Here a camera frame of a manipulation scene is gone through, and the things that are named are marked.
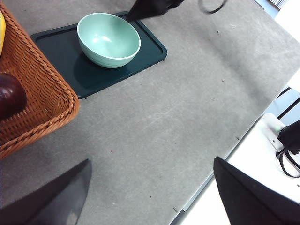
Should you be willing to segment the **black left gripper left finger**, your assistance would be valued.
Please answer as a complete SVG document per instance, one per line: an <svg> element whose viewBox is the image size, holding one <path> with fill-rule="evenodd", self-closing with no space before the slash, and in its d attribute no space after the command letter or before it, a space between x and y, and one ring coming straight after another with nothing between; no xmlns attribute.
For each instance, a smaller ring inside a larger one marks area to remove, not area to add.
<svg viewBox="0 0 300 225"><path fill-rule="evenodd" d="M86 159L36 191L0 209L2 225L76 225L91 180Z"/></svg>

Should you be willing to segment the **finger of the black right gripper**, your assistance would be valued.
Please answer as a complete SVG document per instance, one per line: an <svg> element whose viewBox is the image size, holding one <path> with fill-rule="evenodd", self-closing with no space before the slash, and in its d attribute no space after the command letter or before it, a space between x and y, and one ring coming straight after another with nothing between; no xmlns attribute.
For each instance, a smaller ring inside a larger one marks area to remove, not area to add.
<svg viewBox="0 0 300 225"><path fill-rule="evenodd" d="M169 10L178 7L183 1L184 0L165 0L163 14L166 14Z"/></svg>
<svg viewBox="0 0 300 225"><path fill-rule="evenodd" d="M168 0L137 0L127 14L128 20L139 20L163 15L169 7Z"/></svg>

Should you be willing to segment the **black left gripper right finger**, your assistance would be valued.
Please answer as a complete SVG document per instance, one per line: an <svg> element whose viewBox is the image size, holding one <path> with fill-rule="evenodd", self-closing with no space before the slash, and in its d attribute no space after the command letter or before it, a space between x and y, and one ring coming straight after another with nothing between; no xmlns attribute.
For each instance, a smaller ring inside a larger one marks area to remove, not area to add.
<svg viewBox="0 0 300 225"><path fill-rule="evenodd" d="M214 176L232 225L298 225L300 204L271 190L220 157Z"/></svg>

